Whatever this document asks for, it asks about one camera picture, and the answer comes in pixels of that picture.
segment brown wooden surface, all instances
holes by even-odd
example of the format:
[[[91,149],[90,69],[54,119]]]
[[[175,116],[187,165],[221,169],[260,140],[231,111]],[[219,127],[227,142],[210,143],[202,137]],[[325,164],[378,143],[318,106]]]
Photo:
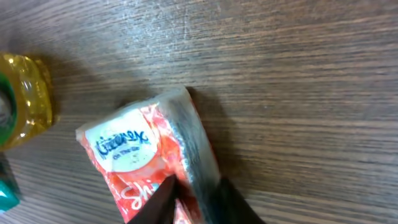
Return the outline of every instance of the brown wooden surface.
[[[398,2],[1,0],[0,47],[49,66],[60,120],[6,153],[2,223],[122,223],[74,130],[177,85],[269,223],[398,223]]]

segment plastic bottle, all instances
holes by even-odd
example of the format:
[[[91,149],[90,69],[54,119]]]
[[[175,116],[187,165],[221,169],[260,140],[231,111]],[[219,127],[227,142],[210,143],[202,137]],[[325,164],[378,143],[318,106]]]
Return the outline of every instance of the plastic bottle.
[[[0,54],[0,151],[52,125],[50,76],[40,60]]]

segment plastic wrapper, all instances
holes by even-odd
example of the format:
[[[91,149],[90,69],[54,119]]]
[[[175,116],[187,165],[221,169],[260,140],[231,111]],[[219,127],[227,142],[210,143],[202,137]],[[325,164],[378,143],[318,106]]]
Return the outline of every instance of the plastic wrapper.
[[[84,124],[76,139],[102,173],[126,223],[171,174],[183,186],[175,223],[211,223],[214,214],[204,204],[220,173],[185,88]]]

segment teal object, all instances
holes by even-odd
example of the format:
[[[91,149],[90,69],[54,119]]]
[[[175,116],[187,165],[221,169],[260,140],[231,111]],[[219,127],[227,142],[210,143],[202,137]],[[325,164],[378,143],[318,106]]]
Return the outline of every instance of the teal object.
[[[8,211],[19,204],[14,192],[0,180],[0,213]]]

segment kleenex logo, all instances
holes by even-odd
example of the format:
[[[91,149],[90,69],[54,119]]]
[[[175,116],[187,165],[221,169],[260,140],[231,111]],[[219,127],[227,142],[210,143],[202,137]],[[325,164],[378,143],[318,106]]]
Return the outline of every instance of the kleenex logo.
[[[139,144],[150,144],[148,137],[145,135],[143,131],[130,131],[128,130],[126,133],[114,134],[110,138],[99,137],[99,141],[96,142],[96,150],[101,155],[102,160],[106,159],[106,156],[109,152],[117,149],[119,146],[127,144],[127,142],[139,141]],[[132,151],[139,150],[139,147],[133,147]]]

